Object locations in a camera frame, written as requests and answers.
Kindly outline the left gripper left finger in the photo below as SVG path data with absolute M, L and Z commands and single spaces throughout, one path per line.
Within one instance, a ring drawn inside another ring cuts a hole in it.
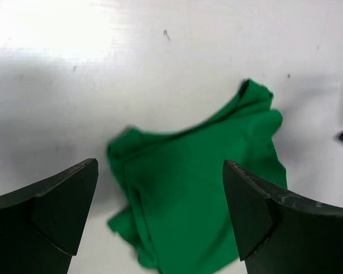
M 67 273 L 97 180 L 98 161 L 89 158 L 0 196 L 0 273 Z

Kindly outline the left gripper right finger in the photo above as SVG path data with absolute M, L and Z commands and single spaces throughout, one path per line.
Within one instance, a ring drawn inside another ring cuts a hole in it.
M 279 187 L 229 160 L 223 184 L 248 273 L 343 273 L 343 208 Z

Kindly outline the green t shirt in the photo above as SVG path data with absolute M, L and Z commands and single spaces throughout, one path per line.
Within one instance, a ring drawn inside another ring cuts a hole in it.
M 108 225 L 159 273 L 215 273 L 238 256 L 222 182 L 224 161 L 286 187 L 273 135 L 282 115 L 274 96 L 247 79 L 201 124 L 172 134 L 131 128 L 107 148 L 129 206 Z

